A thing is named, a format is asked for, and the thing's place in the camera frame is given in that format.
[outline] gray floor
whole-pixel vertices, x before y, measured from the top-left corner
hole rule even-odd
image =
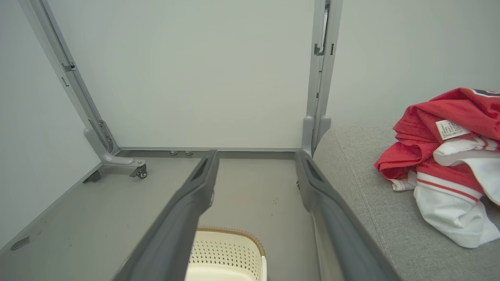
[[[29,231],[29,245],[0,256],[0,280],[111,280],[199,160],[146,159],[143,180],[108,168],[100,181],[75,188]],[[199,223],[254,234],[272,281],[319,280],[296,180],[293,160],[223,158],[213,205]]]

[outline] gray fabric upholstery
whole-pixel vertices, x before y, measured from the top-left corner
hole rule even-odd
[[[406,281],[500,280],[500,240],[462,248],[421,217],[413,191],[396,192],[374,167],[396,139],[392,126],[338,126],[321,139],[314,162],[349,204]],[[500,210],[483,201],[500,225]]]

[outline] white partition panel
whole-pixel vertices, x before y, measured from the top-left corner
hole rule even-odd
[[[120,147],[300,147],[313,0],[47,2]]]
[[[20,4],[0,1],[0,248],[100,163],[84,129]]]
[[[500,1],[343,0],[326,114],[399,119],[446,91],[500,91]]]

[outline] clothing label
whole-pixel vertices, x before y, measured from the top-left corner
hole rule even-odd
[[[454,137],[458,137],[461,135],[466,135],[470,133],[468,129],[453,123],[449,120],[441,120],[436,122],[437,129],[439,130],[439,134],[441,135],[441,139],[447,140]]]

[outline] laundry basket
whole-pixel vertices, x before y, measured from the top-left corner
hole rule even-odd
[[[230,228],[199,226],[185,281],[266,281],[264,247],[252,234]]]

